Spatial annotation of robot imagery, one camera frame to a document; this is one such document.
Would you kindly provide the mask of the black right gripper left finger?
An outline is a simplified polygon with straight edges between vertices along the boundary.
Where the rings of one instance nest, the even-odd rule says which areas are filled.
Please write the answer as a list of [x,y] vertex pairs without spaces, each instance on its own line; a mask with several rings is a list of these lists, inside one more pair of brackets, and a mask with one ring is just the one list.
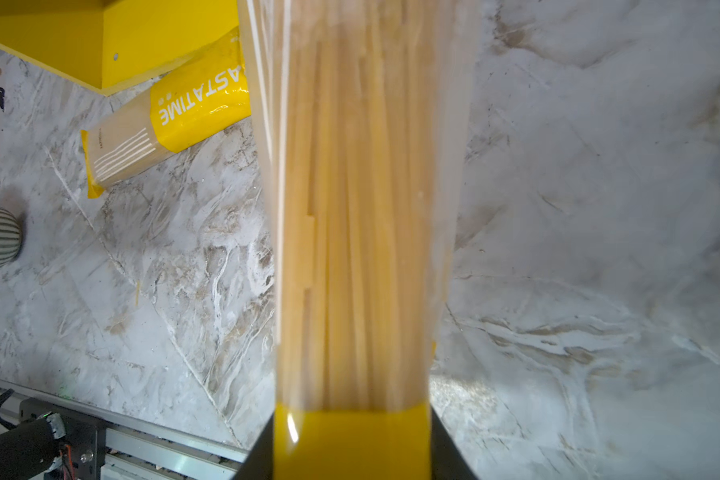
[[233,480],[274,479],[274,415],[271,415]]

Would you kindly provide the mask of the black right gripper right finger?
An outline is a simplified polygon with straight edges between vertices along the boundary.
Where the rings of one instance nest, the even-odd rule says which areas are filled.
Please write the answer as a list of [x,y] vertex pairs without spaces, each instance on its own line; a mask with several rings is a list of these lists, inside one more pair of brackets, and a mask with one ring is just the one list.
[[431,408],[431,479],[477,479],[434,408]]

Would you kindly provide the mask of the yellow Pastatime spaghetti bag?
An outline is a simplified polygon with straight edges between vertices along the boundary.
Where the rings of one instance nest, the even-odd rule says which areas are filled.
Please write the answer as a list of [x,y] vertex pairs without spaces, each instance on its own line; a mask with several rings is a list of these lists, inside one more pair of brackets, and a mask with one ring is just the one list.
[[238,5],[274,279],[274,479],[431,479],[475,1]]

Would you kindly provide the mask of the yellow spaghetti bag crosswise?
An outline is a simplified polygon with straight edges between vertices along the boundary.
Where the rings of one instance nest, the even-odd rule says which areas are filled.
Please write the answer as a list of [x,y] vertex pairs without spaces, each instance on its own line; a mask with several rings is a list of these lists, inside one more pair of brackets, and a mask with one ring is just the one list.
[[237,27],[81,132],[87,194],[108,188],[251,115]]

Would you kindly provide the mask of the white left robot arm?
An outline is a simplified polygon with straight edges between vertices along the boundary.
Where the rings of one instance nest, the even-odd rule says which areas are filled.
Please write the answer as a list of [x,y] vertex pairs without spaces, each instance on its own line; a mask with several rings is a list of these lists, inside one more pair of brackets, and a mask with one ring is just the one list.
[[59,413],[48,413],[20,424],[0,418],[0,480],[32,479],[58,470],[67,429]]

